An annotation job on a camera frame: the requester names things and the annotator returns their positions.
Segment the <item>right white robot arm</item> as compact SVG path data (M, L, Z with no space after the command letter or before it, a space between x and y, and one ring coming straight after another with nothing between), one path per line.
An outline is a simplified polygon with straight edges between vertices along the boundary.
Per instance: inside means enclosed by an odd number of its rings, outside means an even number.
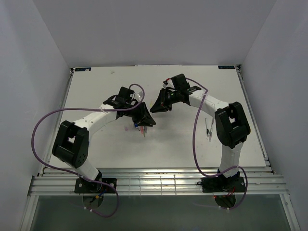
M185 103L210 115L216 124L218 140L222 144L221 162L215 175L202 173L198 185L206 193L244 192L246 182L239 167L241 149L251 129L244 109L239 102L227 103L208 95L201 84L190 86L190 79L179 74L164 81L151 113L172 110L175 103Z

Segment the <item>right blue corner label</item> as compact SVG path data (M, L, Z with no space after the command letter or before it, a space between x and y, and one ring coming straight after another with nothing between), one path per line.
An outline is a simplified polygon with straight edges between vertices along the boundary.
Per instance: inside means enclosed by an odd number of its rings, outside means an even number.
M219 65L218 68L220 70L233 70L233 69L235 69L235 66L233 66L233 65Z

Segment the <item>black pen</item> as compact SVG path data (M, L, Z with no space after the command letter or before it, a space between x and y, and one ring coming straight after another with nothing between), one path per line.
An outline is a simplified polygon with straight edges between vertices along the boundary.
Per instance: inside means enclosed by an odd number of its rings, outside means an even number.
M206 136L209 137L210 130L209 130L209 127L208 127L208 124L207 124L207 118L205 118L205 128L206 128Z

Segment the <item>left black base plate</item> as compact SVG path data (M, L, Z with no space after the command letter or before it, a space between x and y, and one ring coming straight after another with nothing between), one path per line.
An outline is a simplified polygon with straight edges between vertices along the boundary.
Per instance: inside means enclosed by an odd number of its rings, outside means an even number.
M102 178L102 182L111 185L116 189L117 178ZM78 194L100 194L100 193L115 193L109 186L101 185L99 183L89 182L82 178L78 178L75 183L74 193Z

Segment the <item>left blue corner label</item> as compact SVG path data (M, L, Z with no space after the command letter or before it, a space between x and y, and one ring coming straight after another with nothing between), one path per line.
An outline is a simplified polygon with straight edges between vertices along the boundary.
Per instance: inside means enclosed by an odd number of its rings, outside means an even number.
M75 72L88 72L91 71L91 67L78 67L75 68Z

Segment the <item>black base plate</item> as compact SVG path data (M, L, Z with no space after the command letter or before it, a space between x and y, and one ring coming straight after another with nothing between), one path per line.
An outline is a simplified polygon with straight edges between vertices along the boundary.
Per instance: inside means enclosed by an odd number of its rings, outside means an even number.
M102 182L111 185L116 189L117 178L102 178ZM99 183L89 182L82 178L78 178L75 183L74 193L78 194L100 194L100 193L115 193L109 186L101 185Z
M201 178L197 185L202 187L202 192L206 193L243 193L245 192L246 185L243 177L235 180L222 180L216 178Z

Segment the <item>aluminium rail frame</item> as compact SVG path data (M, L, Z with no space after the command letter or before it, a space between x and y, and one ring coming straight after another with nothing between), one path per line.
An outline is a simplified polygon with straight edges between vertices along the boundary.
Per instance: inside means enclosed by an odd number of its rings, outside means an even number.
M193 168L107 169L100 170L105 178L117 179L120 196L201 195L197 183L202 175ZM288 194L283 175L274 174L270 167L247 167L241 176L248 176L248 194ZM33 177L28 190L30 196L74 195L77 177L47 168Z

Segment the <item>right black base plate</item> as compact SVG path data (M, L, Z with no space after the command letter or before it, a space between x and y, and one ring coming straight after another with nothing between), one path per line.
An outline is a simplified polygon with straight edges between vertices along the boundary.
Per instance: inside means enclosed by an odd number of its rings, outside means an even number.
M235 180L222 180L216 178L201 178L197 185L202 187L202 192L206 193L243 193L245 192L246 185L243 177Z

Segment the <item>blue corner label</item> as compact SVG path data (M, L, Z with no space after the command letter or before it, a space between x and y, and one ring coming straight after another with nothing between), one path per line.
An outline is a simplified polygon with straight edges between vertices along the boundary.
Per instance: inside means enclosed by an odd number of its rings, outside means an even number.
M235 69L235 66L233 66L233 65L219 65L218 68L220 70L233 70L233 69Z
M91 67L78 67L75 68L75 72L88 72L91 71Z

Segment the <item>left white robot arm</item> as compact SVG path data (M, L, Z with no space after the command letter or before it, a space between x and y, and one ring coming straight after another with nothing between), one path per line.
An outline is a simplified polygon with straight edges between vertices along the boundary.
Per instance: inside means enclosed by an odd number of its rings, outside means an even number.
M91 192L97 192L102 187L101 172L88 160L92 136L123 116L132 118L133 124L138 127L152 127L156 124L145 102L134 96L132 89L121 87L119 93L105 100L98 111L74 122L65 120L60 124L52 154L86 178L85 186Z

